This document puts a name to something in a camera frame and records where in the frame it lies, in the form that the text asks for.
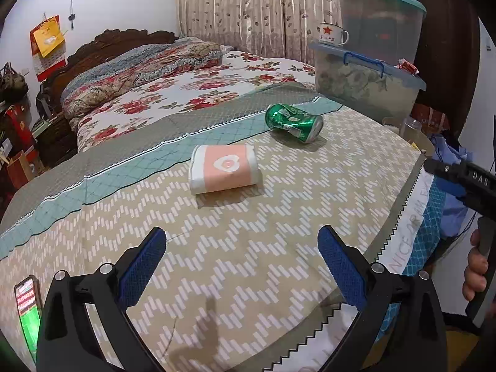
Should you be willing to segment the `person's right hand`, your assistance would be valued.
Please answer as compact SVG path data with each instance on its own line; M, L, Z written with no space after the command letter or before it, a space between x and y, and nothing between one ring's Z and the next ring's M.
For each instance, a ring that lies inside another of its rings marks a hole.
M464 271L463 296L467 301L472 301L477 293L484 292L487 286L485 274L489 262L479 251L480 232L476 229L470 238L472 248L467 256L467 267Z

